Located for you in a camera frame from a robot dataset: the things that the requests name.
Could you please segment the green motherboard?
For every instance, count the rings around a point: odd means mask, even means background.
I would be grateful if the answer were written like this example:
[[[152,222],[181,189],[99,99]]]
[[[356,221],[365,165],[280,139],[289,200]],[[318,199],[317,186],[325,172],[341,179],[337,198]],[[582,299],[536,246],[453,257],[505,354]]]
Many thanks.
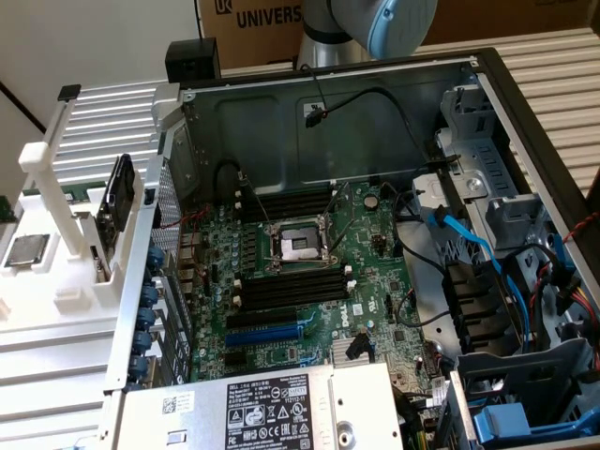
[[[238,279],[271,277],[263,258],[269,253],[266,221],[244,223],[233,202],[204,205],[189,213],[180,238],[179,277],[192,314],[190,378],[213,381],[272,369],[332,364],[334,340],[363,339],[369,362],[387,366],[391,382],[413,398],[429,395],[431,381],[440,373],[441,357],[421,330],[416,292],[406,264],[407,254],[396,246],[393,222],[408,218],[405,197],[386,184],[350,184],[354,220],[334,251],[338,263],[350,266],[356,286],[346,299],[304,305],[296,322],[227,329],[226,319],[241,310],[233,304]],[[375,195],[379,206],[367,210],[364,199]],[[225,337],[248,330],[288,324],[304,326],[297,340],[226,347]],[[225,367],[223,355],[245,351],[247,364]]]

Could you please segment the silver CPU chip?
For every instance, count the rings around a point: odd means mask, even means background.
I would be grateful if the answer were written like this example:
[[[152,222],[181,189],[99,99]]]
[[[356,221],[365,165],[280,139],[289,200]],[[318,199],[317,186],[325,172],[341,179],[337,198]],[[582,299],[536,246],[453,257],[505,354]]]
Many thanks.
[[[7,255],[5,267],[25,267],[42,261],[48,234],[30,234],[17,237]]]

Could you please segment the graphics card with metal bracket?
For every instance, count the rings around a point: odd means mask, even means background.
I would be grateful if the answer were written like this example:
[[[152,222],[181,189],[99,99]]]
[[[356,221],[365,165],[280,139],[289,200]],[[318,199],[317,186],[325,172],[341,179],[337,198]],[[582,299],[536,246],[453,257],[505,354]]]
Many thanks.
[[[109,206],[103,202],[95,216],[96,231],[92,233],[90,250],[97,269],[99,282],[108,281],[112,275],[110,262],[114,254],[117,230]]]

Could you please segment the grey disk bay blue rail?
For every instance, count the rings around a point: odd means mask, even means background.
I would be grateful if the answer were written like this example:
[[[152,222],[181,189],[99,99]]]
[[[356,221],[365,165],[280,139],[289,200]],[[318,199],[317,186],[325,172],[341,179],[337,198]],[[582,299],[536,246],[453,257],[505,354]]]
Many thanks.
[[[600,450],[600,371],[584,338],[460,356],[435,438],[450,450]]]

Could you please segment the black box-shaped mount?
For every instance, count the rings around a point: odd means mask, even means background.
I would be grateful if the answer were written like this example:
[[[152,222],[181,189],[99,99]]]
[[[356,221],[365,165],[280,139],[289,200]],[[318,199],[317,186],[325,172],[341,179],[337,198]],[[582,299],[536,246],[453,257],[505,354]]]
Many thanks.
[[[164,64],[170,83],[195,83],[221,78],[217,40],[214,37],[173,41]]]

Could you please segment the metal socket locking lever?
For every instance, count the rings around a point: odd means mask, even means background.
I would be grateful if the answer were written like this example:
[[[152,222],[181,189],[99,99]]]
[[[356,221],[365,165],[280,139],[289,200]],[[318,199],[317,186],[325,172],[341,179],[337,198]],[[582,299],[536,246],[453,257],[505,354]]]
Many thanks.
[[[332,255],[354,220],[353,190],[349,182],[336,190],[327,213],[328,250]]]
[[[257,204],[260,206],[260,208],[261,208],[261,210],[262,210],[262,212],[263,212],[263,215],[264,215],[265,221],[266,221],[268,224],[271,224],[270,217],[268,216],[268,214],[267,214],[267,211],[266,211],[265,207],[263,206],[263,202],[261,201],[261,198],[260,198],[260,196],[258,195],[258,193],[257,193],[257,191],[256,191],[256,189],[255,189],[255,187],[252,185],[252,183],[251,183],[251,181],[249,180],[248,176],[247,176],[247,175],[246,175],[244,172],[240,172],[240,173],[239,173],[239,178],[240,178],[240,183],[241,183],[243,186],[247,186],[247,187],[249,188],[249,190],[251,191],[251,193],[252,193],[252,195],[254,196],[254,198],[255,198],[255,200],[256,200],[256,202],[257,202]]]

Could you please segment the grey metal drive cage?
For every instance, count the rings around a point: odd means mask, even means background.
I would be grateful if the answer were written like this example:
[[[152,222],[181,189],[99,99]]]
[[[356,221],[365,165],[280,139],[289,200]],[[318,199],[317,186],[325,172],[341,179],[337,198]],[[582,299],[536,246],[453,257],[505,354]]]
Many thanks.
[[[477,84],[451,88],[443,93],[440,110],[445,126],[437,143],[457,159],[451,172],[471,231],[499,252],[543,245],[546,208],[527,185],[484,89]]]

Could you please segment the CPU socket with metal frame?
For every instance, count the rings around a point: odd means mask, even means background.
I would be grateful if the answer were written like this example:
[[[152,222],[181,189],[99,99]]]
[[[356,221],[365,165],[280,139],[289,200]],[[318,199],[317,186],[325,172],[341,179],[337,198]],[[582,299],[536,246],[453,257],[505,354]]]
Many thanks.
[[[329,237],[329,214],[272,222],[264,227],[269,253],[264,269],[271,273],[329,268],[338,263]]]

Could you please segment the plain brown cardboard box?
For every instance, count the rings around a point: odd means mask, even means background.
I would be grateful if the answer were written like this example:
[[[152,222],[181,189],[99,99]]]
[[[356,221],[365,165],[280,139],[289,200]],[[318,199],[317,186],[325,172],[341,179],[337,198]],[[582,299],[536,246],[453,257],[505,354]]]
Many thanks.
[[[425,45],[587,27],[600,0],[439,0]]]

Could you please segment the black RAM slot bank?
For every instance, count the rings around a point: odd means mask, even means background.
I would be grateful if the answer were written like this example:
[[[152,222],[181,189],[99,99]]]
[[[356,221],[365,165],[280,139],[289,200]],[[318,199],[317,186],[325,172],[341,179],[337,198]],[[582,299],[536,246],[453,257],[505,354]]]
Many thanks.
[[[232,302],[244,311],[299,307],[346,299],[356,286],[346,266],[236,280]]]
[[[259,195],[271,221],[317,216],[333,197],[330,187],[312,187]],[[236,217],[244,223],[265,221],[263,212],[248,187],[233,202]]]

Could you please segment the silver chipset heat sink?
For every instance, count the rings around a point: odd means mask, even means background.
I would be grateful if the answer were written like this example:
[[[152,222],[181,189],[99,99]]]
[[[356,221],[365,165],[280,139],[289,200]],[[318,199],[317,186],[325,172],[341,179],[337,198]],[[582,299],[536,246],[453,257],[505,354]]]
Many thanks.
[[[331,361],[335,369],[354,368],[369,363],[369,354],[363,339],[358,337],[334,340]]]

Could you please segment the printed cardboard box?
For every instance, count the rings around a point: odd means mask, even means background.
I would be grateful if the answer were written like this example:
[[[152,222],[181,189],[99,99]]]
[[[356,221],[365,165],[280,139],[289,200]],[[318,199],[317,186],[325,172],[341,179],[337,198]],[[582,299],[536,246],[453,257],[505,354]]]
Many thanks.
[[[292,61],[300,50],[304,0],[197,0],[203,33],[217,41],[220,66]]]

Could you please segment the long black expansion slot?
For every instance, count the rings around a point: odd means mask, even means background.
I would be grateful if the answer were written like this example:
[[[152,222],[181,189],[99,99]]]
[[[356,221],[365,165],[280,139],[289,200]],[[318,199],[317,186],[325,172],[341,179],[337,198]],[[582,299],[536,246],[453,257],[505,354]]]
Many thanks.
[[[237,313],[226,319],[227,329],[249,328],[273,324],[295,323],[297,310],[294,307],[272,308],[262,311]]]

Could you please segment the blue expansion slot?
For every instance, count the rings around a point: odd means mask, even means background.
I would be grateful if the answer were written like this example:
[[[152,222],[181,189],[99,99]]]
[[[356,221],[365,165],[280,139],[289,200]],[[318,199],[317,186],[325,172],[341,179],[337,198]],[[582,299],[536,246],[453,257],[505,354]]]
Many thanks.
[[[225,346],[240,347],[261,345],[283,340],[297,340],[304,334],[304,326],[299,324],[288,324],[267,327],[264,329],[248,330],[229,334],[225,337]]]

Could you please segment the silver power supply unit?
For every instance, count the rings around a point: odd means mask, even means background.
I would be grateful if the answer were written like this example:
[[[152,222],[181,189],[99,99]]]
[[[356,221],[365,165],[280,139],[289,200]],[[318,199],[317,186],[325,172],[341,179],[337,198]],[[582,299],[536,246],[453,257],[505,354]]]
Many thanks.
[[[114,450],[402,450],[384,364],[293,368],[129,393]]]

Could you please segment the open black PC case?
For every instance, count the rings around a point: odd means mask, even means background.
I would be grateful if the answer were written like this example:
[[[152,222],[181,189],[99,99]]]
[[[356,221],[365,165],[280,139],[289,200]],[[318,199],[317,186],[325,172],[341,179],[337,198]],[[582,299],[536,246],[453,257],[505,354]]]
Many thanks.
[[[465,203],[437,143],[443,93],[482,87],[510,139],[527,185],[547,211],[545,243],[499,252],[468,227]],[[391,382],[402,450],[436,444],[450,374],[461,352],[443,291],[452,261],[491,262],[515,311],[521,347],[540,353],[584,338],[600,371],[600,204],[567,170],[530,103],[492,49],[434,54],[230,80],[160,86],[152,108],[158,152],[145,176],[97,439],[113,439],[129,393],[190,378],[192,314],[179,277],[180,238],[189,213],[258,195],[386,184],[405,197],[409,217],[393,222],[406,252],[424,336],[441,357],[427,397]]]

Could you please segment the black plastic air shroud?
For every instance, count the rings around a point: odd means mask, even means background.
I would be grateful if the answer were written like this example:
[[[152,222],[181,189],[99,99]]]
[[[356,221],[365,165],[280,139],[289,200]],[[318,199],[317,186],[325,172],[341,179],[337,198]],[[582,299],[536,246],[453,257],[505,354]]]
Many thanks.
[[[510,356],[519,351],[518,319],[491,262],[449,262],[442,287],[462,353]]]

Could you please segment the white parts rack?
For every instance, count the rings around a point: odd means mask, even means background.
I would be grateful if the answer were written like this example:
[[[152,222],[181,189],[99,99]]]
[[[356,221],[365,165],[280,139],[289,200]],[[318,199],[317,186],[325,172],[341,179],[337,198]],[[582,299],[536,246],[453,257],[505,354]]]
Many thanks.
[[[28,142],[18,158],[25,184],[17,199],[20,220],[0,244],[0,343],[12,334],[55,329],[115,314],[125,281],[129,253],[143,197],[143,180],[134,165],[135,196],[127,225],[117,232],[110,262],[112,275],[99,282],[90,246],[96,231],[95,216],[118,157],[74,158],[76,164],[103,165],[100,177],[68,174],[72,151],[97,145],[100,130],[97,120],[79,116],[76,104],[83,100],[83,89],[76,99],[58,101],[50,126],[40,142]],[[90,201],[70,203],[61,185],[105,182],[87,191]],[[30,234],[48,234],[42,261],[25,267],[5,267],[14,240]]]

